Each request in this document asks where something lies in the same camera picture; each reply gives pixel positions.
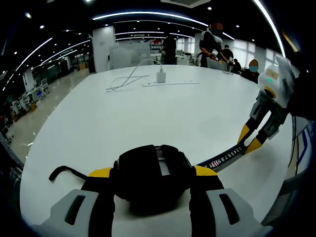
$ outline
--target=charging cable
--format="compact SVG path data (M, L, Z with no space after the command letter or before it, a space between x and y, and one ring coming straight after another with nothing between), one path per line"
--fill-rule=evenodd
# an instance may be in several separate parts
M129 84L131 84L131 83L133 83L133 82L135 82L135 81L137 81L137 80L139 80L139 79L141 79L141 78L149 77L149 75L133 76L133 77L132 77L132 75L133 75L133 73L136 71L136 69L137 69L139 66L141 66L141 64L142 64L143 62L146 62L146 61L148 61L148 60L154 61L154 62L159 62L158 60L154 60L154 59L151 59L151 58L144 59L142 62L140 62L140 64L137 65L137 67L132 71L132 73L131 73L128 77L120 77L120 78L116 78L116 79L114 79L113 81L111 81L110 87L106 89L107 92L109 92L109 91L115 91L115 90L117 90L117 89L119 89L119 88L121 88L121 87L124 87L124 86L126 86L126 85L129 85ZM160 72L161 72L161 73L163 72L161 61L160 61ZM116 80L118 80L118 79L122 79L122 78L127 78L127 79L123 82L123 84L121 84L121 85L119 85L119 86L112 86L112 83L113 83L114 81L116 81ZM137 78L137 79L132 80L132 81L130 81L129 83L127 83L127 81L128 81L130 78Z

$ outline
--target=face mask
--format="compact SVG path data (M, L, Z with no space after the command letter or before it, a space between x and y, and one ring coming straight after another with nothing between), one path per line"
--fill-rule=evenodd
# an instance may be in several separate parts
M258 67L257 67L257 66L249 66L249 70L250 70L252 73L255 73L256 71L258 71Z
M222 30L212 30L212 29L211 29L211 33L212 33L214 36L221 37L222 34L223 34L223 31L222 31Z

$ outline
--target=white table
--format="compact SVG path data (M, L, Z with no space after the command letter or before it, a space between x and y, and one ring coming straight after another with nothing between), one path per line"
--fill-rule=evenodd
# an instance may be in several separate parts
M237 143L258 95L257 85L215 69L163 68L167 80L195 79L200 84L142 87L139 80L124 87L130 91L106 92L113 79L128 76L133 69L122 68L88 76L59 104L37 135L24 166L20 203L28 224L42 223L53 204L81 188L82 180L69 172L50 183L48 177L58 166L89 174L148 144L175 146L197 164ZM142 80L154 81L158 70L158 65L141 66L134 76L150 75ZM258 221L269 212L285 178L291 138L288 116L272 140L219 172L224 187L243 197ZM189 200L187 191L174 211L139 218L116 197L113 236L189 237Z

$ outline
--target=power adapter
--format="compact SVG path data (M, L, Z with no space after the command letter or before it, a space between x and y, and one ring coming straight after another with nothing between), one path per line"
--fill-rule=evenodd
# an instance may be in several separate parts
M160 72L157 72L156 82L157 83L165 83L166 82L166 73L163 72L162 68L160 68Z

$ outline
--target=white robot casing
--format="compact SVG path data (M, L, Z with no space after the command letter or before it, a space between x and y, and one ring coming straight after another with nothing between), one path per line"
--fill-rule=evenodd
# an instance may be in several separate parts
M294 73L285 58L276 57L277 65L268 66L258 77L259 89L282 108L286 108L294 92Z

